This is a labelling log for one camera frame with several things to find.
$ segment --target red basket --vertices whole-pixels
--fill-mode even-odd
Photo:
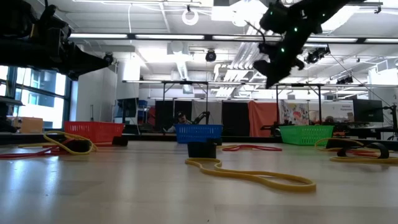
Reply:
[[[65,132],[90,139],[93,143],[111,142],[113,137],[121,136],[124,124],[94,121],[66,121]]]

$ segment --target blue basket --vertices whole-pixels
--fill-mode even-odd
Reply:
[[[223,131],[222,125],[176,124],[177,142],[207,142],[207,139],[219,139]]]

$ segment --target gray floor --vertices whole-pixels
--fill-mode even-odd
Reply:
[[[301,175],[294,194],[212,177],[185,146],[130,142],[89,156],[0,161],[0,223],[397,223],[398,167],[330,162],[312,147],[220,152],[223,167]],[[9,152],[0,149],[1,153]]]

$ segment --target orange curtain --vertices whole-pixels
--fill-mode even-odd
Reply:
[[[250,101],[249,120],[250,120],[250,137],[269,137],[271,132],[268,130],[261,131],[263,125],[273,125],[276,121],[276,103],[256,103]]]

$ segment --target green basket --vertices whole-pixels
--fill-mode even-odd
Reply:
[[[314,146],[321,139],[331,138],[334,126],[281,126],[279,128],[284,143]],[[326,143],[327,141],[323,141],[319,146],[325,146]]]

